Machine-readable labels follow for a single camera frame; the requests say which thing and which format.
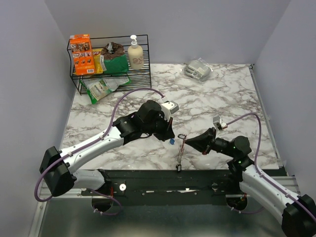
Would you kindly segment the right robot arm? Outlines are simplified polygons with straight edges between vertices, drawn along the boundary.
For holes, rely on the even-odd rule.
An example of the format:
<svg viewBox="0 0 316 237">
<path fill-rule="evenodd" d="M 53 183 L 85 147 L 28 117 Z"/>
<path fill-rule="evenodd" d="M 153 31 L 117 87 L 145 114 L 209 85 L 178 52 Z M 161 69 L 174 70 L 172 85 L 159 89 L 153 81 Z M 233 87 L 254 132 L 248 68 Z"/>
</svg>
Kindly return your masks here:
<svg viewBox="0 0 316 237">
<path fill-rule="evenodd" d="M 228 162 L 232 178 L 228 190 L 240 191 L 256 199 L 281 224 L 288 237 L 313 237 L 316 234 L 316 204 L 309 195 L 299 195 L 271 178 L 249 158 L 251 152 L 247 137 L 238 136 L 231 141 L 216 137 L 215 128 L 187 139 L 185 143 L 206 155 L 210 151 L 232 158 Z"/>
</svg>

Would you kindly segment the red handled key organizer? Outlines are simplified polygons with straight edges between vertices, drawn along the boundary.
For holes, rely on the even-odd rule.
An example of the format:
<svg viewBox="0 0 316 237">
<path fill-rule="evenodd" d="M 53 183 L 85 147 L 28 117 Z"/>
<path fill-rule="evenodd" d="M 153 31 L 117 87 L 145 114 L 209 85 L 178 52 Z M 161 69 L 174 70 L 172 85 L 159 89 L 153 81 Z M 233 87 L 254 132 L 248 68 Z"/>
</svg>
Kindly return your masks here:
<svg viewBox="0 0 316 237">
<path fill-rule="evenodd" d="M 186 138 L 184 137 L 182 141 L 182 145 L 180 146 L 178 156 L 177 156 L 177 164 L 181 164 L 181 160 L 182 160 L 182 156 L 183 156 L 184 148 L 185 148 L 185 141 L 186 141 Z"/>
</svg>

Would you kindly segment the blue tagged key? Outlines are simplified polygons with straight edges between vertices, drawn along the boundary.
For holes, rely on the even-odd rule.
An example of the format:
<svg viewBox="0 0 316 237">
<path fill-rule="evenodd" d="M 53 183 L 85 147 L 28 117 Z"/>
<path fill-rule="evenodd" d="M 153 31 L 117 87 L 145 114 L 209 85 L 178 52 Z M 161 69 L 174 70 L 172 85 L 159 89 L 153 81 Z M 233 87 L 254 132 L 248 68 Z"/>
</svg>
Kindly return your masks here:
<svg viewBox="0 0 316 237">
<path fill-rule="evenodd" d="M 171 145 L 174 145 L 174 144 L 175 144 L 175 140 L 174 140 L 173 138 L 171 138 L 171 139 L 169 140 L 169 143 L 170 143 Z"/>
</svg>

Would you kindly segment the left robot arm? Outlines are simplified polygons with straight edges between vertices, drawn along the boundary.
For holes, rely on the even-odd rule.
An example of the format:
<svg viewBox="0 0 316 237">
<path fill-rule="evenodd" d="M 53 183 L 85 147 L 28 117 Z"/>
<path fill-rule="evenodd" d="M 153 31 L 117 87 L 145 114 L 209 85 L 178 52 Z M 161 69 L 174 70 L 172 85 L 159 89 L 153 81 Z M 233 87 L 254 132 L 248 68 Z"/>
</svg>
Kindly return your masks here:
<svg viewBox="0 0 316 237">
<path fill-rule="evenodd" d="M 177 103 L 162 104 L 148 100 L 138 111 L 114 121 L 108 130 L 70 148 L 48 148 L 39 171 L 53 197 L 72 188 L 87 188 L 99 195 L 109 191 L 109 178 L 102 170 L 84 170 L 81 167 L 97 156 L 140 139 L 143 134 L 153 135 L 160 141 L 175 137 L 172 115 L 179 110 Z"/>
</svg>

